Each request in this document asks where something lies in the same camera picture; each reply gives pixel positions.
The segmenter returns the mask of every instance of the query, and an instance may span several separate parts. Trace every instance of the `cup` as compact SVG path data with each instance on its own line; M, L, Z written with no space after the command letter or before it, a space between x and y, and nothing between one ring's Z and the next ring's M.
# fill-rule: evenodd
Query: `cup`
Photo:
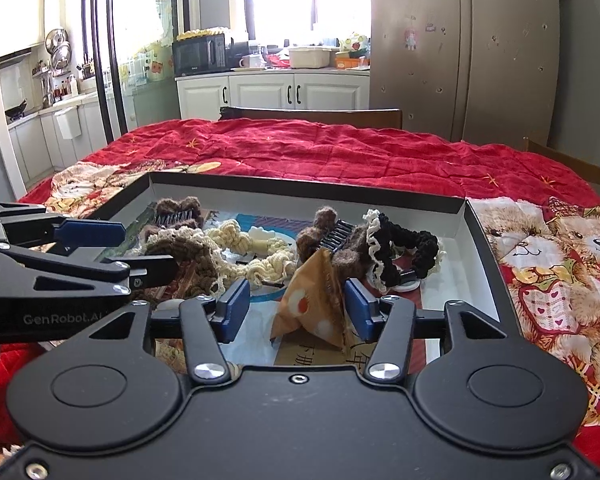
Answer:
M240 60L241 68L260 68L263 66L266 66L266 62L262 54L249 54L248 56L242 56Z

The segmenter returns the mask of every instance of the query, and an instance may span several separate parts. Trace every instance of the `black microwave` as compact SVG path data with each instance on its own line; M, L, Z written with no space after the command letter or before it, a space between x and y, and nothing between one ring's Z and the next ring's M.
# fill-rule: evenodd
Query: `black microwave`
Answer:
M174 41L171 49L176 77L230 70L224 52L224 34Z

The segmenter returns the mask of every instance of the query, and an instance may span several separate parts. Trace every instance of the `stainless steel refrigerator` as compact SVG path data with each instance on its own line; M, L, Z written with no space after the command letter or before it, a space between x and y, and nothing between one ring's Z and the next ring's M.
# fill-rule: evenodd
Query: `stainless steel refrigerator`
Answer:
M179 119L171 43L176 0L89 0L83 16L107 143L139 126Z
M372 0L371 108L475 144L546 143L558 0Z

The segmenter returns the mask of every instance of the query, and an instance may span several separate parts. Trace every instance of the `chair backrest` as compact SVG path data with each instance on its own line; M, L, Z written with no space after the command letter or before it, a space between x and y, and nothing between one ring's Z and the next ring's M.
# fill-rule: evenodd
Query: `chair backrest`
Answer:
M567 168L571 168L574 173L576 173L579 177L590 182L592 184L598 184L600 186L600 167L595 164L589 164L584 160L580 160L579 158L575 158L574 156L565 155L564 153L557 152L543 146L542 144L538 144L537 142L533 142L528 137L525 137L525 151L531 153L538 153L539 155L545 156L546 158L550 158L551 160L555 160L556 162L560 162L564 164Z
M402 128L402 110L270 110L268 108L220 108L220 119L302 119L312 123L350 124L357 128Z

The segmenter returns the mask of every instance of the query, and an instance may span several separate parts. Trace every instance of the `screw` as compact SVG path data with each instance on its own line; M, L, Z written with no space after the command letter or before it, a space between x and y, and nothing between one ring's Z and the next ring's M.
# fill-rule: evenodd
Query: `screw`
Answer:
M369 367L369 375L382 381L395 379L400 374L400 367L393 363L378 363Z
M571 476L571 466L569 464L558 464L551 469L549 476L551 480L567 480Z
M309 377L302 374L293 374L291 377L289 377L289 380L293 384L307 384L309 382Z
M49 471L46 470L46 467L35 463L27 465L25 471L31 480L45 480L49 475Z
M222 377L226 373L226 370L224 370L222 365L216 363L202 363L193 369L193 373L200 379L217 379L218 377Z

